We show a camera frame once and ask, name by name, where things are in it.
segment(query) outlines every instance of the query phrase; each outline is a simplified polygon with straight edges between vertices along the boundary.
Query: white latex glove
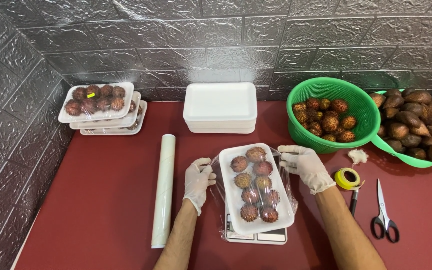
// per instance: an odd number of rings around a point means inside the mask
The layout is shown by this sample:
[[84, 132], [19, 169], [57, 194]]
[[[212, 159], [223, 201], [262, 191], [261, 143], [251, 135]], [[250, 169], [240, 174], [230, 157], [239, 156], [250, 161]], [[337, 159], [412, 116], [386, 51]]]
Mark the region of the white latex glove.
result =
[[336, 185], [313, 149], [299, 145], [280, 145], [277, 150], [282, 153], [279, 165], [291, 174], [299, 175], [311, 194]]
[[210, 185], [216, 184], [216, 175], [213, 173], [211, 165], [204, 165], [211, 162], [208, 157], [201, 157], [195, 160], [186, 169], [184, 177], [184, 197], [188, 198], [196, 210], [198, 217], [201, 215], [201, 206], [206, 201], [206, 188]]

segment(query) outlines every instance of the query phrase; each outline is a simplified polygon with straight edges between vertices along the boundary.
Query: cardboard tube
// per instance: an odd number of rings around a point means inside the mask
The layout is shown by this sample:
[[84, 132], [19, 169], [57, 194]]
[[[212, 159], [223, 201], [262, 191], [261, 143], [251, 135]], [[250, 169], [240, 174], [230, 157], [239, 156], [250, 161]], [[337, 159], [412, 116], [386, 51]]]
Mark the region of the cardboard tube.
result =
[[170, 235], [175, 147], [176, 137], [172, 134], [163, 135], [154, 204], [152, 249], [164, 248]]

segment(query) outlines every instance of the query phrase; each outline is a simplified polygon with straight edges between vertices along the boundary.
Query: silver textured wall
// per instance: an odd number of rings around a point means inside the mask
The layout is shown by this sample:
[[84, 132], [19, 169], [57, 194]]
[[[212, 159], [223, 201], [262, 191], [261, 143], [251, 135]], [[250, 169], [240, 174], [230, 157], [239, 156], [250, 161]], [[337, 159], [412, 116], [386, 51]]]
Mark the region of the silver textured wall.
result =
[[432, 90], [432, 0], [0, 0], [72, 84], [132, 81], [177, 101], [195, 82], [280, 100], [316, 76]]
[[8, 270], [69, 144], [70, 85], [0, 14], [0, 270]]

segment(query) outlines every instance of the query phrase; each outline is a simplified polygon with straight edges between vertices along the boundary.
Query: forearm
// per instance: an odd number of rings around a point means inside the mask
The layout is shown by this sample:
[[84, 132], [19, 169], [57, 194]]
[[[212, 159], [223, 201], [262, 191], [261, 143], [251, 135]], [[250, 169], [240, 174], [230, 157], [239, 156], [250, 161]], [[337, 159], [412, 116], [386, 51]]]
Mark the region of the forearm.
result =
[[385, 270], [380, 255], [351, 216], [336, 186], [315, 194], [340, 270]]
[[166, 246], [153, 270], [185, 270], [188, 268], [197, 217], [198, 212], [195, 206], [190, 200], [184, 199], [174, 220]]

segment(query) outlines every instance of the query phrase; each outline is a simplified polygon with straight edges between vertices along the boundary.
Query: green plastic basket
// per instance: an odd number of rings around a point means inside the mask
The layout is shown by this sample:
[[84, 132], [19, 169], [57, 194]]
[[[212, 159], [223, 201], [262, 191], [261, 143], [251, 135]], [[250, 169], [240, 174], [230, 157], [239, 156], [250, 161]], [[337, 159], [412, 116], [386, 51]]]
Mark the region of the green plastic basket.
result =
[[[312, 134], [301, 126], [294, 117], [291, 106], [308, 98], [346, 100], [349, 108], [343, 116], [356, 117], [357, 125], [352, 132], [354, 132], [357, 140], [352, 143], [330, 142]], [[312, 78], [301, 82], [293, 88], [287, 97], [286, 109], [289, 116], [287, 127], [291, 138], [298, 145], [312, 148], [318, 154], [362, 146], [376, 136], [381, 123], [379, 110], [371, 97], [356, 85], [336, 78]]]
[[[377, 94], [384, 94], [386, 91], [376, 92]], [[378, 135], [375, 135], [371, 142], [379, 149], [399, 158], [402, 162], [411, 165], [417, 168], [428, 168], [432, 166], [432, 162], [429, 160], [421, 160], [411, 156], [407, 156], [405, 154], [397, 153], [391, 146], [389, 146], [382, 138]]]

